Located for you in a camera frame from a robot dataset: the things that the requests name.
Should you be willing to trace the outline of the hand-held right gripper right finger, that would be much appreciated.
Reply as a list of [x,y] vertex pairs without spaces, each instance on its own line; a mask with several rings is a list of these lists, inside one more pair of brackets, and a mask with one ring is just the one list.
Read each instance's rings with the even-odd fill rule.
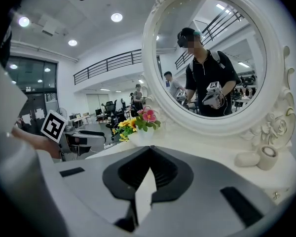
[[175,201],[152,204],[136,229],[141,237],[227,237],[253,225],[276,205],[258,186],[213,160],[157,147],[190,166],[193,181]]

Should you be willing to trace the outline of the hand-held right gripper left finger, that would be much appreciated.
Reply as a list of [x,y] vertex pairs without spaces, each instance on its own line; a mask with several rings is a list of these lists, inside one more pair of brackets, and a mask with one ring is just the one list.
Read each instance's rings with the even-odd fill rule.
[[49,212],[60,213],[60,222],[56,225],[64,227],[63,233],[52,236],[149,237],[151,225],[148,222],[133,232],[116,225],[130,215],[131,202],[115,198],[103,182],[103,173],[108,166],[146,149],[136,147],[115,154],[60,163],[54,163],[48,153],[40,151],[40,170],[54,202]]

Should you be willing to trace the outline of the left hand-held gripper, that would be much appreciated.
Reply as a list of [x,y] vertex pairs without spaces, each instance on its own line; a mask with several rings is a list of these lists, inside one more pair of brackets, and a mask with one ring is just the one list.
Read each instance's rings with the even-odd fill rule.
[[68,137],[75,134],[80,146],[104,146],[106,137],[103,132],[92,130],[77,130],[69,125],[69,121],[54,110],[49,110],[41,127],[41,133],[58,144],[61,161],[66,161],[66,155],[71,154]]

